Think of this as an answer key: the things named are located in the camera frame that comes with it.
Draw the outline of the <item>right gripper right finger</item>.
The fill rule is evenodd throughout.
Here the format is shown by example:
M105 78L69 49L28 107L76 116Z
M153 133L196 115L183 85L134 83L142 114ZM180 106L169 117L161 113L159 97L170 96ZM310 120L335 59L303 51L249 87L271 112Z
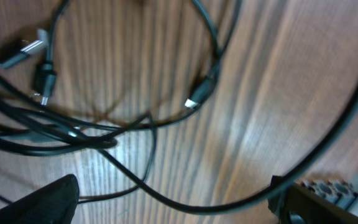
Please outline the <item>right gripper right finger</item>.
M268 209L280 223L358 223L358 216L294 183L268 199Z

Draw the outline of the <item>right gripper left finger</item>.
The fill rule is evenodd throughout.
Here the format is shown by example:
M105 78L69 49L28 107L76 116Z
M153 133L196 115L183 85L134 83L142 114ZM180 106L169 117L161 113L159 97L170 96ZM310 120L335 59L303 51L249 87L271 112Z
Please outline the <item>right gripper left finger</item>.
M0 224L71 223L79 192L77 178L68 174L0 209Z

